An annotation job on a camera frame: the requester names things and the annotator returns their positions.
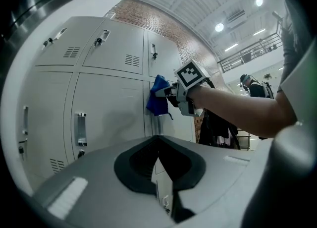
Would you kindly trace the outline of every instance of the railing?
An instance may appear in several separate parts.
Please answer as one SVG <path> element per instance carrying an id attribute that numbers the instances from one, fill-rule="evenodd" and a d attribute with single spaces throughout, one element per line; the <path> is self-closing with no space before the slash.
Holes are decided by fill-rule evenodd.
<path id="1" fill-rule="evenodd" d="M 228 56 L 225 59 L 220 60 L 218 63 L 222 68 L 222 72 L 225 73 L 231 69 L 234 69 L 242 64 L 248 63 L 255 58 L 268 54 L 273 50 L 276 50 L 282 46 L 280 37 L 281 24 L 278 21 L 276 32 L 267 36 L 264 39 L 245 47 L 244 49 Z"/>

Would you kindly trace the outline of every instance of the locker door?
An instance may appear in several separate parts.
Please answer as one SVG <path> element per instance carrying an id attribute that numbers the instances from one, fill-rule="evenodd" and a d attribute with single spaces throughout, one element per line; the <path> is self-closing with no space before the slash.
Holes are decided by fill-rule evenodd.
<path id="1" fill-rule="evenodd" d="M 67 164 L 63 114 L 71 73 L 33 72 L 22 97 L 27 134 L 23 158 L 29 173 L 39 180 L 49 178 Z"/>
<path id="2" fill-rule="evenodd" d="M 78 113 L 85 113 L 79 123 Z M 81 73 L 72 109 L 74 156 L 145 136 L 142 81 Z M 79 139 L 86 138 L 87 146 Z"/>
<path id="3" fill-rule="evenodd" d="M 150 83 L 150 89 L 153 87 L 154 83 Z M 163 117 L 163 132 L 164 135 L 169 135 L 173 137 L 177 137 L 179 139 L 183 139 L 186 141 L 195 142 L 194 140 L 194 119 L 189 116 L 183 116 L 179 110 L 179 108 L 174 107 L 169 101 L 168 103 L 168 111 L 172 115 L 172 120 L 169 114 L 164 114 Z M 153 134 L 158 134 L 158 123 L 157 118 L 154 115 L 152 117 L 152 129 Z"/>
<path id="4" fill-rule="evenodd" d="M 71 17 L 62 24 L 36 61 L 40 65 L 75 65 L 87 42 L 104 21 L 101 17 Z"/>
<path id="5" fill-rule="evenodd" d="M 143 74 L 143 29 L 108 20 L 98 37 L 104 41 L 92 45 L 84 66 Z"/>
<path id="6" fill-rule="evenodd" d="M 149 76 L 162 75 L 169 81 L 176 81 L 175 71 L 181 67 L 181 59 L 177 45 L 171 40 L 152 32 L 149 37 Z"/>

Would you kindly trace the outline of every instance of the human forearm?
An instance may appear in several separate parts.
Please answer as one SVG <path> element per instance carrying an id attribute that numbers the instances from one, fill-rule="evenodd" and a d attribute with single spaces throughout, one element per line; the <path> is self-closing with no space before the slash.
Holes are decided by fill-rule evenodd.
<path id="1" fill-rule="evenodd" d="M 294 123 L 293 114 L 277 100 L 242 97 L 205 87 L 196 87 L 189 97 L 195 106 L 206 108 L 237 127 L 262 137 L 274 137 L 282 128 Z"/>

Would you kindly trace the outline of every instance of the black shirt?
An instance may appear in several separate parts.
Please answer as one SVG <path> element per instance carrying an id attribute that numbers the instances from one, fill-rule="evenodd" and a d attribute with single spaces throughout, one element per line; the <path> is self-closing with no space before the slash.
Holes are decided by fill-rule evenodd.
<path id="1" fill-rule="evenodd" d="M 263 86 L 257 83 L 256 81 L 251 80 L 249 90 L 250 90 L 251 97 L 265 98 L 265 92 L 264 92 Z"/>

